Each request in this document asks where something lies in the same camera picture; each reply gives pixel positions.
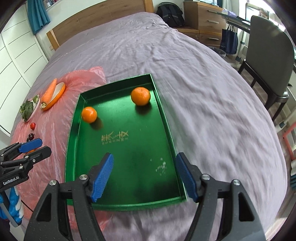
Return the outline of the blue gloved left hand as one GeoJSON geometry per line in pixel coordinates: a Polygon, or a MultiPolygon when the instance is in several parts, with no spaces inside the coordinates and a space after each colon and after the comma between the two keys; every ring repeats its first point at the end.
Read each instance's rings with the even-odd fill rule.
{"type": "Polygon", "coordinates": [[[1,192],[1,219],[9,220],[17,227],[21,225],[23,216],[23,204],[16,186],[1,192]]]}

